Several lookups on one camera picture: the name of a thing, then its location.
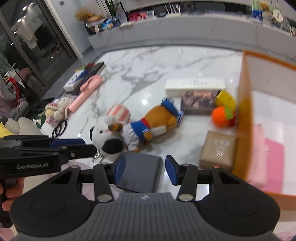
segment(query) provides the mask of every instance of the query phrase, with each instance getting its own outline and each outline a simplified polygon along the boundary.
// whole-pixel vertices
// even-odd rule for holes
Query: gray floor
[[[77,60],[70,68],[68,68],[68,70],[65,73],[62,74],[60,78],[57,79],[57,81],[44,94],[42,99],[59,98],[64,93],[64,84],[74,74],[74,71],[78,69],[80,66],[94,61],[98,57],[98,53],[91,47],[87,49],[85,52],[83,52],[83,57],[84,59]]]

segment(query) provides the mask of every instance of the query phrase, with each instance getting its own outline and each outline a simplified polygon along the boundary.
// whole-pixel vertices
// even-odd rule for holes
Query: black round disc
[[[247,185],[224,185],[200,201],[201,216],[214,228],[250,237],[273,230],[279,207],[268,195]]]
[[[91,214],[90,201],[67,185],[29,191],[13,203],[10,217],[18,232],[52,237],[82,225]]]

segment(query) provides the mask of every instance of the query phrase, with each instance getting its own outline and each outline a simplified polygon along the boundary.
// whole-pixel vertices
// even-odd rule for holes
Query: blue vase
[[[116,17],[116,16],[112,17],[112,22],[113,22],[114,27],[120,26],[120,20],[118,17]]]

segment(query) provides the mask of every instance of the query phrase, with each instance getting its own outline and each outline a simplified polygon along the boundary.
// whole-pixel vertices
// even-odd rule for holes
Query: white plush toy
[[[45,107],[46,122],[54,125],[67,119],[67,107],[70,105],[71,99],[67,96],[59,99],[55,103],[49,103]]]
[[[98,118],[96,125],[90,130],[90,139],[98,151],[104,154],[115,154],[124,149],[120,133],[109,131],[108,126],[118,122],[128,123],[130,117],[131,114],[125,106],[115,104],[105,116]]]

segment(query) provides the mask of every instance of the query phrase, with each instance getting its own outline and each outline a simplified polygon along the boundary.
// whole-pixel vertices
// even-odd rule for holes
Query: orange ball
[[[229,125],[229,120],[226,118],[225,107],[220,106],[213,110],[212,122],[219,128],[224,128]]]

